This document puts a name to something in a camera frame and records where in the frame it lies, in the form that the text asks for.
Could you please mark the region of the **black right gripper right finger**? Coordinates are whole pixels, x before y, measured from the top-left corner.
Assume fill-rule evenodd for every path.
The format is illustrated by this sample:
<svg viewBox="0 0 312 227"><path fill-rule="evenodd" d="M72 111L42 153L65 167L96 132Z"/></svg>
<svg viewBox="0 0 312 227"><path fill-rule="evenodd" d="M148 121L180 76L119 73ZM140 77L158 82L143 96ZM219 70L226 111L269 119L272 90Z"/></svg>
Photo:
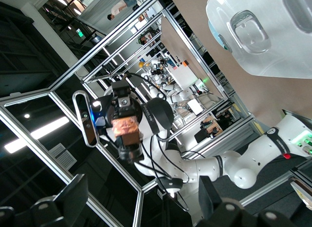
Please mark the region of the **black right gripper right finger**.
<svg viewBox="0 0 312 227"><path fill-rule="evenodd" d="M285 215L265 210L249 214L234 199L222 199L208 176L199 177L199 204L203 218L197 227L294 227Z"/></svg>

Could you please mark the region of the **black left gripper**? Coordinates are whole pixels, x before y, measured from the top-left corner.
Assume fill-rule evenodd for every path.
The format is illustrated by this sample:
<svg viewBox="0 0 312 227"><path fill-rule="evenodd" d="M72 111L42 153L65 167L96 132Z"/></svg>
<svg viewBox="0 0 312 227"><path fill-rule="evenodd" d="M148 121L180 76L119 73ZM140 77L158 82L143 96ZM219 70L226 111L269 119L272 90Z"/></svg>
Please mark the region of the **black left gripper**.
<svg viewBox="0 0 312 227"><path fill-rule="evenodd" d="M112 83L113 96L106 108L106 125L113 126L112 120L135 116L138 122L142 119L140 103L130 93L130 86L126 80ZM144 159L141 144L125 145L121 138L117 139L119 157L128 163Z"/></svg>

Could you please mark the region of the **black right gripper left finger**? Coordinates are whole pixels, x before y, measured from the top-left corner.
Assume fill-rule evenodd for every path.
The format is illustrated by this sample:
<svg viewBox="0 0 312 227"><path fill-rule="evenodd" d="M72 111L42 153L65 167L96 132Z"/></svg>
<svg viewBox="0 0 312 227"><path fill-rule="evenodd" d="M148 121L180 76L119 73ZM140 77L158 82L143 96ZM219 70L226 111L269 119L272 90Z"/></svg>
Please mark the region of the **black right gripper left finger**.
<svg viewBox="0 0 312 227"><path fill-rule="evenodd" d="M10 206L0 208L2 227L71 227L88 200L88 179L77 174L54 196L44 197L28 210L16 213Z"/></svg>

